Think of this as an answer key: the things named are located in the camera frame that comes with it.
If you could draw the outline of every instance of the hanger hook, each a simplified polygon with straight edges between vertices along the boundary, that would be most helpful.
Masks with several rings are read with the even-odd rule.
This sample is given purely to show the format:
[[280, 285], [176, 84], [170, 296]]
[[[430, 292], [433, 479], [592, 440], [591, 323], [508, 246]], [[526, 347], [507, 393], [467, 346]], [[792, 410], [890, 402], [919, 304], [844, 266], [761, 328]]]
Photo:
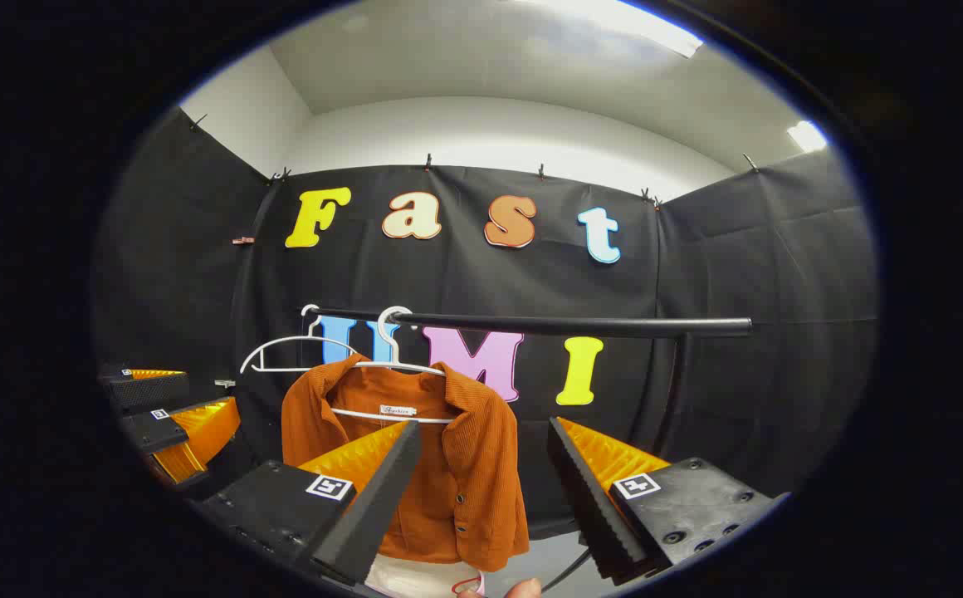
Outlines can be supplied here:
[[382, 313], [379, 314], [379, 336], [382, 337], [383, 341], [389, 343], [390, 355], [394, 359], [394, 363], [401, 363], [401, 347], [394, 341], [394, 337], [391, 334], [386, 333], [386, 321], [393, 314], [410, 314], [412, 310], [407, 309], [407, 307], [392, 306], [386, 307]]
[[[308, 303], [307, 306], [301, 307], [301, 317], [303, 318], [304, 316], [306, 316], [308, 313], [308, 310], [318, 310], [318, 309], [319, 309], [319, 306], [317, 306], [317, 304]], [[321, 319], [323, 319], [323, 316], [320, 316], [318, 314], [315, 315], [315, 321], [311, 322], [311, 324], [308, 325], [308, 336], [311, 336], [311, 331], [315, 329], [315, 325], [317, 325], [317, 323], [319, 323]]]

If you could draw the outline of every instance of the pink letter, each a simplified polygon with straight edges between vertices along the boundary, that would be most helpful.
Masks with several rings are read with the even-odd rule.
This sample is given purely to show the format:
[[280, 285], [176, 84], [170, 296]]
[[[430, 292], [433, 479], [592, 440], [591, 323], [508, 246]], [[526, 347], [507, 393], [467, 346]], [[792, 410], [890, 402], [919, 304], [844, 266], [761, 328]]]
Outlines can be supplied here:
[[425, 326], [422, 333], [429, 338], [429, 364], [444, 362], [452, 370], [474, 380], [485, 374], [486, 386], [496, 390], [505, 401], [518, 400], [519, 391], [515, 390], [515, 353], [525, 338], [523, 334], [490, 332], [478, 347], [478, 352], [471, 355], [459, 330]]

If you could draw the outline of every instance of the white wall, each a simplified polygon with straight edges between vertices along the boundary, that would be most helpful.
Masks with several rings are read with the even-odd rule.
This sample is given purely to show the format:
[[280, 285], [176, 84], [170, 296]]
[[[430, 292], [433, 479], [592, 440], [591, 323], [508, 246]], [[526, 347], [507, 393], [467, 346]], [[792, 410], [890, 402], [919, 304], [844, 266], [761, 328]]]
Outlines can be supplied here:
[[262, 46], [209, 79], [179, 102], [201, 128], [262, 174], [281, 173], [300, 138], [308, 106]]
[[675, 141], [611, 118], [496, 98], [414, 98], [311, 117], [286, 154], [293, 174], [423, 164], [545, 174], [668, 201], [732, 170]]

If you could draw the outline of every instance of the finger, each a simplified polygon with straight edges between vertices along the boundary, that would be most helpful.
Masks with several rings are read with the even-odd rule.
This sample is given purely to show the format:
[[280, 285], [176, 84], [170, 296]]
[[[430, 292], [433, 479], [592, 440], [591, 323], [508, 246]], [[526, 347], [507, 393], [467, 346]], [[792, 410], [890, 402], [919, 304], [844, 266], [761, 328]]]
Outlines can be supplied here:
[[541, 580], [527, 579], [516, 583], [515, 587], [508, 591], [506, 598], [538, 598], [541, 595]]

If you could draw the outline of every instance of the shirt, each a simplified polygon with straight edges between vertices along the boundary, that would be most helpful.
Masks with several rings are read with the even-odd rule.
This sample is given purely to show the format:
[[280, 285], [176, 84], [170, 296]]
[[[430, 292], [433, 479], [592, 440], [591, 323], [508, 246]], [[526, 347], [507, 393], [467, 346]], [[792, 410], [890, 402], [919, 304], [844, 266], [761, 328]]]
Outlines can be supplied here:
[[500, 395], [443, 363], [433, 364], [444, 371], [441, 377], [352, 367], [361, 360], [354, 353], [293, 383], [281, 407], [283, 461], [295, 467], [395, 424], [332, 408], [377, 414], [389, 405], [415, 408], [416, 417], [452, 419], [420, 424], [422, 455], [379, 553], [498, 571], [509, 557], [528, 552], [518, 421]]

